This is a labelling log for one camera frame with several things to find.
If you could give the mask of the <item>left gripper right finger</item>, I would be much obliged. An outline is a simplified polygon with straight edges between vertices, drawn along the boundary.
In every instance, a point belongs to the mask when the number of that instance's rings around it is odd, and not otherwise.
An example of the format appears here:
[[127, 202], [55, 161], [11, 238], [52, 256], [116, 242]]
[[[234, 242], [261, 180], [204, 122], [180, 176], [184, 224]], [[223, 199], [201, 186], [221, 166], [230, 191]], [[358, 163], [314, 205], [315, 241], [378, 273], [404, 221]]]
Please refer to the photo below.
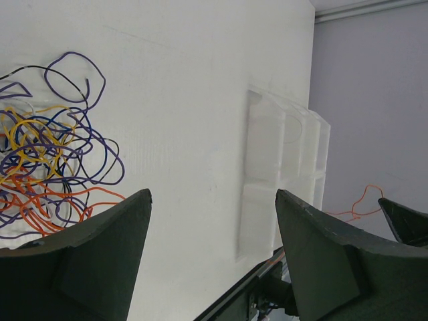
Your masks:
[[276, 212], [301, 320], [427, 319], [427, 247], [368, 233], [286, 190]]

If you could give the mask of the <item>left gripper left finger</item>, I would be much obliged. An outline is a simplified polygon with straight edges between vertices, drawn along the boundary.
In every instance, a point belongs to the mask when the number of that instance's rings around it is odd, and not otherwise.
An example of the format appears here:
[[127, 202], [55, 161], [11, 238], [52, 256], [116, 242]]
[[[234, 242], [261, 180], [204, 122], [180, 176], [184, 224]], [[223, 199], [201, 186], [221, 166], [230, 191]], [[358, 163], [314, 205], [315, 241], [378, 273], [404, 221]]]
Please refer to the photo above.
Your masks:
[[151, 209], [143, 189], [63, 231], [1, 249], [1, 319], [126, 320]]

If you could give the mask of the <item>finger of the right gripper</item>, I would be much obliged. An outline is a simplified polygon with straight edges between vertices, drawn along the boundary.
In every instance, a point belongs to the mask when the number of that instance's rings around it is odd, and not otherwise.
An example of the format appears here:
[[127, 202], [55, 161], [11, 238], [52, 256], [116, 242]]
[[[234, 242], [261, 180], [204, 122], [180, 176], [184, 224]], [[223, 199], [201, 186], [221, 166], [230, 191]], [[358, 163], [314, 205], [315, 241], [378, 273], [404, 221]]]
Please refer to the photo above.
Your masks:
[[380, 198], [378, 204], [399, 243], [427, 247], [428, 217], [426, 213], [410, 209], [387, 198]]

